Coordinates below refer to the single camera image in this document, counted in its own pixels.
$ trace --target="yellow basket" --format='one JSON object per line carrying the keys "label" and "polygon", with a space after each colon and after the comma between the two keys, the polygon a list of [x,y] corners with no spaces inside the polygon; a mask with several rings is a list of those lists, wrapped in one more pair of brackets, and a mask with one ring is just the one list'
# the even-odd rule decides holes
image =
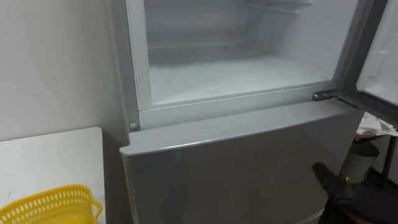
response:
{"label": "yellow basket", "polygon": [[[92,205],[97,212],[93,215]],[[67,185],[17,200],[0,210],[0,224],[95,224],[102,204],[84,185]]]}

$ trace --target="white cloth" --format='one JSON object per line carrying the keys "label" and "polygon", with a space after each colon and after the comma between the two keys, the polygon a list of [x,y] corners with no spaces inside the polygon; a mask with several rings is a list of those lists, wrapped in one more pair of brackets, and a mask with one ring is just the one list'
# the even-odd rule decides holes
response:
{"label": "white cloth", "polygon": [[367,131],[377,136],[385,134],[398,136],[397,131],[391,124],[365,112],[361,120],[361,124],[359,124],[359,128],[356,132],[358,134],[363,134]]}

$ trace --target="silver refrigerator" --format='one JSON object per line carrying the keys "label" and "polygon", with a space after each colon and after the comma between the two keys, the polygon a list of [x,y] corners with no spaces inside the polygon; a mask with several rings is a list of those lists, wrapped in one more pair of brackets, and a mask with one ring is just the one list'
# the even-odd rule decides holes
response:
{"label": "silver refrigerator", "polygon": [[398,126],[398,0],[116,0],[135,224],[316,223],[363,111]]}

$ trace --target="freezer door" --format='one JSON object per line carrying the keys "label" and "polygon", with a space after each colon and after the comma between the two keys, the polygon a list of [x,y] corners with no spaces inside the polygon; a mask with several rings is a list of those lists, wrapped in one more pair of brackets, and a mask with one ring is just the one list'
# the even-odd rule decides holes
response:
{"label": "freezer door", "polygon": [[134,223],[311,223],[363,113],[309,101],[130,133],[121,149]]}
{"label": "freezer door", "polygon": [[368,1],[345,63],[341,96],[398,126],[398,1]]}

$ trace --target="white table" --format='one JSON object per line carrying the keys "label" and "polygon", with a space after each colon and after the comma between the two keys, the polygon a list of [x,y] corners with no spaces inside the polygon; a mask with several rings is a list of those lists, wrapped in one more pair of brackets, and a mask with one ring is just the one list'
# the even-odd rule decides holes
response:
{"label": "white table", "polygon": [[[68,184],[83,184],[105,206],[100,128],[0,142],[0,207]],[[105,210],[98,223],[105,223]]]}

